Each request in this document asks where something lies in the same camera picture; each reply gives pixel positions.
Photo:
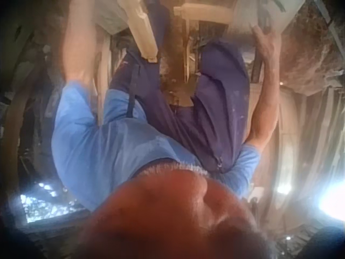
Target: man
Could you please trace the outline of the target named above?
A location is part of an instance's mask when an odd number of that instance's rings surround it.
[[[167,10],[146,1],[157,45]],[[67,84],[52,139],[64,185],[96,210],[80,258],[266,258],[268,248],[240,203],[278,119],[280,37],[253,29],[265,79],[243,144],[249,80],[224,40],[203,50],[194,106],[172,107],[160,92],[159,64],[129,49],[97,126],[92,0],[72,0],[64,44]]]

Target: wooden post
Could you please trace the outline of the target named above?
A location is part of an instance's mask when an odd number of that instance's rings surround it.
[[[142,8],[141,0],[118,0],[127,14],[127,23],[141,56],[151,63],[157,62],[158,47],[150,20]]]

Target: blue shirt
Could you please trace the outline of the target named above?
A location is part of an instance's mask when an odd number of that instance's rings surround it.
[[[63,89],[52,137],[53,159],[63,184],[89,210],[95,210],[120,184],[157,159],[200,166],[193,154],[147,123],[137,101],[133,118],[126,118],[128,100],[127,93],[108,90],[103,125],[98,126],[89,92],[76,81]],[[234,167],[212,177],[241,197],[259,160],[253,146],[243,145]]]

